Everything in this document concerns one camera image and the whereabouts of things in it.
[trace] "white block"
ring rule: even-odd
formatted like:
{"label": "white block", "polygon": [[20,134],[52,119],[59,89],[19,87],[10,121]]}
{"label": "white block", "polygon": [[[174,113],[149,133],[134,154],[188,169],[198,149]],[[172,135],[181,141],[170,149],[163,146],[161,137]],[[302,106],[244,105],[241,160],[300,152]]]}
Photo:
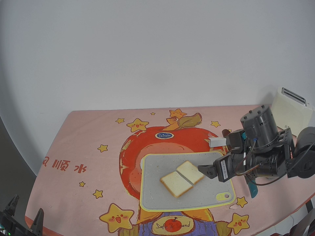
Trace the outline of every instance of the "white block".
{"label": "white block", "polygon": [[226,145],[226,138],[224,137],[209,137],[209,140],[209,146],[211,148]]}

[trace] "white toaster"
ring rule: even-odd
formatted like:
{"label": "white toaster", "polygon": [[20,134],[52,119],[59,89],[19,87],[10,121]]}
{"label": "white toaster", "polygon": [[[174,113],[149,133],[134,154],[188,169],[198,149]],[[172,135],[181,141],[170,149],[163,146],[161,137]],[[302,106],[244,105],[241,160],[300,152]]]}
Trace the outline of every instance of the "white toaster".
{"label": "white toaster", "polygon": [[315,126],[315,108],[305,98],[279,87],[271,106],[271,111],[279,128],[291,128],[298,136],[303,128]]}

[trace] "white bread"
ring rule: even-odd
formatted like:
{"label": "white bread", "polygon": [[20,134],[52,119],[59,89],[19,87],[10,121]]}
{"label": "white bread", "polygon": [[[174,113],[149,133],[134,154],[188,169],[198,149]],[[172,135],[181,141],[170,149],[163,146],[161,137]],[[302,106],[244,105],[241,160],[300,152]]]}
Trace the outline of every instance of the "white bread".
{"label": "white bread", "polygon": [[193,187],[176,171],[162,177],[160,181],[175,198],[183,195]]}
{"label": "white bread", "polygon": [[184,162],[179,167],[177,167],[176,170],[193,184],[198,183],[204,177],[204,175],[198,171],[198,168],[190,161]]}

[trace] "red apple illustration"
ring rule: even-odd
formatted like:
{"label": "red apple illustration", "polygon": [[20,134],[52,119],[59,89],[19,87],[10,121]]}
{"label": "red apple illustration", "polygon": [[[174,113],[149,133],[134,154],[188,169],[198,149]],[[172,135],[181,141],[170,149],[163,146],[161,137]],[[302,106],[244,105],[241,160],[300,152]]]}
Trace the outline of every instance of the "red apple illustration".
{"label": "red apple illustration", "polygon": [[177,220],[176,217],[174,219],[168,219],[164,224],[164,228],[171,233],[177,232],[181,229],[181,222]]}
{"label": "red apple illustration", "polygon": [[[147,154],[198,153],[209,151],[209,143],[205,141],[211,134],[203,128],[181,128],[163,130],[165,127],[149,127],[139,130],[125,141],[119,155],[119,170],[122,182],[128,193],[140,199],[141,159]],[[216,147],[226,153],[225,147]]]}

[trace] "black cable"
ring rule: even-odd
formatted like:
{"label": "black cable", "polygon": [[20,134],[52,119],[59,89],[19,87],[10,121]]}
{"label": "black cable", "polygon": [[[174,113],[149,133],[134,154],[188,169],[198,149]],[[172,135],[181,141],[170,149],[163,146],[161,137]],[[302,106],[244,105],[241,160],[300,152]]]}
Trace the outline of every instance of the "black cable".
{"label": "black cable", "polygon": [[257,185],[257,186],[269,185],[269,184],[271,184],[271,183],[274,183],[274,182],[278,181],[280,178],[282,178],[282,177],[284,177],[286,174],[288,174],[288,173],[302,160],[302,158],[306,155],[306,153],[311,149],[311,147],[312,147],[314,144],[315,144],[315,141],[308,147],[308,149],[304,152],[304,154],[301,156],[301,158],[298,159],[297,162],[296,162],[287,172],[285,172],[284,174],[282,174],[281,176],[279,176],[277,179],[272,180],[272,181],[270,181],[270,182],[268,182],[268,183],[255,183],[255,182],[253,182],[252,180],[250,180],[248,177],[247,177],[247,178],[250,180],[250,182],[252,182],[252,184]]}
{"label": "black cable", "polygon": [[[247,138],[246,138],[245,143],[246,143],[246,144],[245,144],[245,148],[244,148],[244,153],[245,153],[245,151],[246,151]],[[255,144],[256,144],[256,140],[254,141],[254,144],[253,144],[253,146],[251,147],[251,149],[250,149],[250,151],[248,152],[248,154],[247,154],[247,155],[243,158],[243,160],[236,166],[235,175],[237,175],[237,176],[243,176],[243,175],[247,174],[248,172],[251,172],[252,170],[256,169],[258,166],[262,165],[262,164],[260,163],[260,164],[258,164],[258,165],[256,165],[256,166],[250,168],[249,170],[246,170],[246,171],[242,172],[242,173],[236,173],[238,167],[252,154],[252,152],[253,152],[253,150],[254,150],[254,147],[255,147]]]}

